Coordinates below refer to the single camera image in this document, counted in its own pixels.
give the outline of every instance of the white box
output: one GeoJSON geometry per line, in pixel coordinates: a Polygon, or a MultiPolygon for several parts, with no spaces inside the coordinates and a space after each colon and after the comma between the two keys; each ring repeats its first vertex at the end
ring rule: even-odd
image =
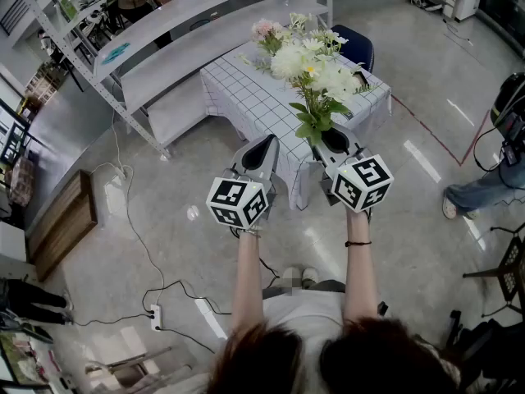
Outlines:
{"type": "Polygon", "coordinates": [[[394,177],[377,154],[338,167],[331,192],[358,213],[383,201],[393,181],[394,177]]]}
{"type": "Polygon", "coordinates": [[[215,178],[206,205],[221,225],[249,229],[268,208],[263,184],[215,178]]]}

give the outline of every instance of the white shelf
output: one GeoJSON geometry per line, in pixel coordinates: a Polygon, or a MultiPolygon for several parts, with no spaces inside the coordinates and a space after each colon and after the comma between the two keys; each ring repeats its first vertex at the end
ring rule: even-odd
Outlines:
{"type": "Polygon", "coordinates": [[[265,0],[201,26],[122,76],[126,109],[136,111],[178,80],[249,41],[252,24],[262,17],[287,25],[293,11],[320,15],[328,8],[304,0],[265,0]]]}
{"type": "Polygon", "coordinates": [[[164,147],[206,117],[203,85],[196,73],[148,108],[155,139],[164,147]]]}
{"type": "Polygon", "coordinates": [[[100,82],[140,49],[181,23],[229,0],[171,0],[140,21],[134,23],[107,43],[95,61],[94,74],[100,82]],[[102,64],[111,51],[123,44],[129,47],[108,64],[102,64]]]}
{"type": "Polygon", "coordinates": [[[61,37],[61,38],[64,38],[67,34],[69,34],[71,32],[71,30],[73,28],[75,28],[75,26],[77,26],[81,21],[83,21],[86,17],[88,17],[89,15],[91,15],[91,13],[93,13],[95,10],[100,10],[102,5],[107,1],[107,0],[97,0],[98,2],[96,2],[95,4],[89,6],[89,7],[86,7],[85,9],[79,11],[76,16],[71,19],[71,21],[69,23],[67,23],[65,26],[63,26],[59,31],[58,31],[58,35],[61,37]]]}

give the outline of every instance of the white tablecloth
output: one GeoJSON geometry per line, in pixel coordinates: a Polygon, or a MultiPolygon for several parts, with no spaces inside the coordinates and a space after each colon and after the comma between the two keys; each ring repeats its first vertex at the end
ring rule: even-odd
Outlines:
{"type": "MultiPolygon", "coordinates": [[[[290,208],[302,209],[308,205],[308,169],[314,160],[307,140],[295,136],[300,121],[289,103],[304,101],[284,80],[273,79],[267,72],[255,70],[237,57],[243,53],[254,60],[258,52],[257,44],[248,42],[200,71],[207,114],[228,118],[250,141],[265,134],[276,135],[281,143],[276,174],[288,186],[290,208]]],[[[336,62],[350,68],[355,66],[342,56],[336,62]]],[[[391,90],[369,72],[363,69],[361,72],[370,85],[378,87],[354,95],[345,104],[352,113],[333,113],[332,119],[354,130],[361,143],[366,145],[374,124],[383,122],[385,114],[391,114],[391,90]]]]}

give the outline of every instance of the dark hair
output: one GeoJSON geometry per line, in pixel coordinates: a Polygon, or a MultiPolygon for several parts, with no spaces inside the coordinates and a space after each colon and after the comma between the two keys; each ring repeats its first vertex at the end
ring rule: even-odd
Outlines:
{"type": "Polygon", "coordinates": [[[339,338],[324,345],[319,366],[332,394],[459,392],[438,358],[397,320],[363,318],[345,325],[339,338]]]}
{"type": "Polygon", "coordinates": [[[303,343],[283,327],[266,324],[230,337],[207,394],[290,394],[299,390],[303,343]]]}

